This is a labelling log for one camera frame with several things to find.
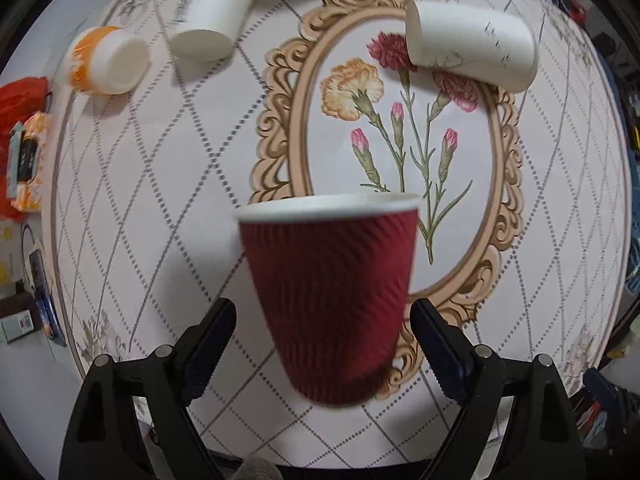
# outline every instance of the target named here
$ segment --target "table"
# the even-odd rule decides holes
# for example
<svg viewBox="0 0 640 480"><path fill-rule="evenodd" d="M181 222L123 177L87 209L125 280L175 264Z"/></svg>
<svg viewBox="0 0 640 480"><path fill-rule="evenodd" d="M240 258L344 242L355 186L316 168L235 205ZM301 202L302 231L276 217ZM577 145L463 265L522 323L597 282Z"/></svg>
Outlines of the table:
<svg viewBox="0 0 640 480"><path fill-rule="evenodd" d="M622 124L580 28L548 0L447 0L535 31L538 75L513 95L398 65L409 0L256 0L233 56L206 66L167 49L179 1L107 10L105 23L150 45L135 90L58 101L47 257L81 374L103 352L140 358L175 342L225 296L238 326L189 408L207 447L313 468L433 456L458 408L409 323L374 399L312 405L274 352L233 220L248 202L430 185L407 305L430 298L503 357L551 355L577 391L612 328L630 207ZM505 405L488 446L507 416Z"/></svg>

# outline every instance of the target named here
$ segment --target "pink flower bud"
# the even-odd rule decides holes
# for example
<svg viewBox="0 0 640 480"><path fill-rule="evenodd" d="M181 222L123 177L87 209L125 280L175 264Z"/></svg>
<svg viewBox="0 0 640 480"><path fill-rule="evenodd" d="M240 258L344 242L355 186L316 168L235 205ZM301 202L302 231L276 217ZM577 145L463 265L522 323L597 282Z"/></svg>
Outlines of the pink flower bud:
<svg viewBox="0 0 640 480"><path fill-rule="evenodd" d="M447 145L447 149L451 152L455 152L458 147L458 132L452 128L447 128L444 133L444 141Z"/></svg>
<svg viewBox="0 0 640 480"><path fill-rule="evenodd" d="M369 147L369 139L367 139L361 128L351 131L351 145L359 150L362 150L365 146Z"/></svg>
<svg viewBox="0 0 640 480"><path fill-rule="evenodd" d="M402 103L394 103L391 107L391 114L396 119L396 121L404 120L404 108L402 108Z"/></svg>

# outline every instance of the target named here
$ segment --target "tipped over paper cup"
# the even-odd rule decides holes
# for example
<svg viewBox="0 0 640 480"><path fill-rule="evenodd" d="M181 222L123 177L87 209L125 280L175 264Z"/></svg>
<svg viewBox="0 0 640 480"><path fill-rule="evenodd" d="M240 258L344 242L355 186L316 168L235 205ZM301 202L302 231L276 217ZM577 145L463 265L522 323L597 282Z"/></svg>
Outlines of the tipped over paper cup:
<svg viewBox="0 0 640 480"><path fill-rule="evenodd" d="M238 209L242 244L293 387L321 404L372 397L396 352L419 196L309 196Z"/></svg>
<svg viewBox="0 0 640 480"><path fill-rule="evenodd" d="M433 0L406 8L412 63L503 86L529 88L538 72L538 42L527 23L506 12Z"/></svg>
<svg viewBox="0 0 640 480"><path fill-rule="evenodd" d="M169 47L179 57L200 62L231 54L253 0L181 0Z"/></svg>

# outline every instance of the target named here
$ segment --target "red paper cup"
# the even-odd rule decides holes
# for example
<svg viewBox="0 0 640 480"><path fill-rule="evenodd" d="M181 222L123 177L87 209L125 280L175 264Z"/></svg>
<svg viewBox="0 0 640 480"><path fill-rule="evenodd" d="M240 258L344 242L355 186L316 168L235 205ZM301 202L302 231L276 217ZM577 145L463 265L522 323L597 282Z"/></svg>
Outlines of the red paper cup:
<svg viewBox="0 0 640 480"><path fill-rule="evenodd" d="M308 196L238 209L255 288L289 380L315 402L382 386L403 321L421 197Z"/></svg>

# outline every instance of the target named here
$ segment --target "cup rim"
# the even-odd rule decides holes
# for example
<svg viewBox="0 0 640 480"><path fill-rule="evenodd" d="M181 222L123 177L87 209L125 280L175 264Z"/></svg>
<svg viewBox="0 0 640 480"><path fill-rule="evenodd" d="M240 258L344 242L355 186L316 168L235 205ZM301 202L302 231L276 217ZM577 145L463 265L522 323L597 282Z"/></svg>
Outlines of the cup rim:
<svg viewBox="0 0 640 480"><path fill-rule="evenodd" d="M297 223L383 216L418 209L412 193L313 195L249 204L236 209L240 223Z"/></svg>

